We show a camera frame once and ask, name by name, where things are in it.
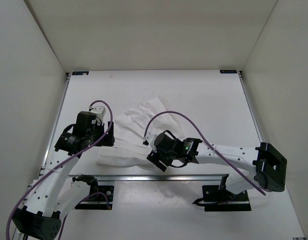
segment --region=white wall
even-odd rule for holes
[[[308,0],[278,1],[243,77],[267,140],[287,158],[287,186],[308,237]]]
[[[77,70],[239,69],[276,0],[26,0]]]
[[[37,177],[66,75],[22,0],[0,0],[0,240]]]

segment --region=cable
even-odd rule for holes
[[[265,188],[263,188],[263,187],[261,187],[260,189],[262,189],[263,191],[268,192],[268,193],[273,192],[273,191],[271,191],[271,190],[267,190],[267,189],[265,189]]]
[[[75,124],[70,124],[70,125],[68,125],[66,128],[64,128],[64,130],[63,130],[63,133],[64,132],[68,132],[72,127],[74,127],[75,126]]]
[[[185,116],[184,114],[177,112],[177,111],[162,111],[158,114],[156,114],[154,117],[152,117],[152,119],[148,122],[146,128],[145,128],[145,133],[144,133],[144,137],[146,137],[146,134],[148,132],[148,129],[150,127],[150,124],[153,122],[154,119],[156,119],[158,116],[162,115],[162,114],[177,114],[180,115],[181,117],[185,118],[187,121],[189,121],[193,127],[196,129],[196,131],[198,132],[198,134],[200,135],[200,137],[203,139],[203,141],[206,143],[206,145],[212,149],[213,151],[215,151],[215,153],[221,158],[223,159],[228,165],[230,165],[242,178],[244,178],[249,184],[251,184],[257,191],[259,191],[261,194],[263,194],[264,196],[266,196],[266,193],[264,191],[262,191],[261,188],[259,188],[254,182],[252,182],[247,176],[245,176],[236,166],[234,166],[233,163],[231,163],[225,156],[223,156],[217,149],[214,149],[214,147],[212,146],[212,144],[209,143],[209,141],[204,137],[203,133],[200,131],[200,129],[196,126],[196,124],[189,119],[187,116]]]
[[[93,197],[94,195],[96,195],[96,197],[101,194],[104,198],[105,198],[105,201],[106,201],[106,205],[107,205],[107,209],[111,209],[111,206],[109,204],[109,200],[108,200],[108,196],[106,196],[103,192],[95,192],[91,195],[88,195],[87,197],[85,197],[82,201],[80,201],[78,204],[80,204],[81,202],[84,202],[86,201],[87,199],[89,199],[90,197]],[[57,240],[61,240],[61,237],[62,237],[62,234],[63,234],[63,230],[64,230],[64,226],[65,226],[65,221],[66,221],[66,218],[68,216],[66,215],[63,219],[63,222],[62,222],[62,226],[60,227],[60,230],[59,230],[59,235],[58,235],[58,239]]]
[[[207,206],[216,206],[216,205],[221,205],[221,204],[226,203],[223,201],[216,201],[216,202],[211,202],[211,203],[200,203],[203,200],[204,200],[204,197],[196,199],[194,202],[192,202],[192,204],[195,204],[196,206],[199,206],[199,207],[207,207]]]
[[[176,139],[176,136],[170,130],[165,130],[163,133],[168,133],[173,139]]]
[[[186,161],[186,162],[184,162],[184,163],[183,163],[182,165],[180,165],[180,166],[175,166],[175,165],[173,165],[173,164],[170,164],[169,166],[172,167],[172,168],[180,169],[180,168],[184,168],[188,163],[189,163],[189,162]]]
[[[92,147],[94,147],[95,145],[97,145],[105,136],[106,134],[110,131],[112,125],[113,125],[113,113],[112,110],[110,108],[110,106],[103,100],[96,100],[94,102],[92,102],[90,104],[90,106],[94,105],[95,103],[103,103],[105,104],[105,106],[108,108],[109,111],[109,115],[110,115],[110,120],[109,120],[109,125],[108,128],[106,129],[106,131],[104,132],[104,134],[102,136],[100,136],[100,138],[98,140],[96,140],[93,144],[91,144],[90,146],[86,147],[85,149],[77,152],[76,154],[70,156],[68,159],[66,159],[65,161],[61,162],[60,164],[58,164],[57,166],[55,166],[53,169],[57,170],[58,168],[60,168],[61,166],[63,166],[64,164],[68,163],[69,161],[71,161],[73,158],[81,155],[82,153],[86,152],[87,150],[91,149]],[[11,240],[10,238],[10,225],[12,222],[12,218],[13,215],[16,211],[16,209],[19,207],[19,205],[22,203],[22,201],[26,198],[26,196],[33,190],[35,189],[41,182],[43,182],[46,178],[48,178],[52,173],[54,173],[54,171],[49,171],[47,174],[43,175],[35,184],[33,184],[32,187],[30,187],[25,193],[24,195],[18,200],[18,202],[16,203],[16,205],[14,206],[13,210],[11,211],[8,220],[7,220],[7,224],[6,224],[6,229],[5,229],[5,237],[6,240]]]

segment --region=white towel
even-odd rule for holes
[[[152,166],[146,159],[152,149],[143,145],[143,136],[151,118],[167,111],[167,106],[166,99],[160,96],[140,103],[118,116],[114,120],[114,146],[102,146],[96,163],[112,167]],[[184,138],[180,122],[172,114],[158,116],[148,130],[152,134],[170,130],[177,138]]]

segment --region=white robotic arm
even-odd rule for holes
[[[167,130],[159,135],[147,132],[144,144],[149,144],[152,148],[147,159],[162,171],[167,167],[185,167],[189,163],[228,166],[230,162],[235,168],[248,171],[245,178],[265,190],[282,192],[285,189],[287,160],[269,143],[262,142],[260,147],[211,144],[212,149],[197,138],[186,138],[181,141]],[[173,165],[174,160],[181,161],[183,165]],[[234,195],[254,188],[237,173],[228,174],[225,181],[226,190]]]
[[[13,213],[12,220],[21,233],[41,240],[53,240],[68,213],[84,198],[98,192],[96,178],[80,175],[74,179],[72,186],[59,196],[83,150],[92,145],[114,145],[113,124],[109,123],[109,129],[104,132],[104,115],[103,106],[90,107],[89,111],[81,111],[77,115],[75,124],[64,129],[55,145],[55,151],[66,151],[72,159],[49,159],[43,175],[44,180],[31,191],[23,208],[17,208]]]

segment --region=white enclosure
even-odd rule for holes
[[[244,90],[237,74],[211,69],[243,70]],[[163,95],[216,144],[253,147],[261,133],[287,158],[288,191],[251,190],[252,212],[206,214],[191,205],[200,182],[118,181],[113,210],[71,212],[63,239],[285,240],[304,237],[302,229],[308,239],[308,0],[0,0],[0,239],[55,144],[65,72],[81,70],[89,75],[71,77],[56,138],[95,99],[117,116]],[[166,173],[100,167],[99,150],[71,174],[232,172],[212,164]]]
[[[276,0],[26,0],[68,72],[241,70]]]

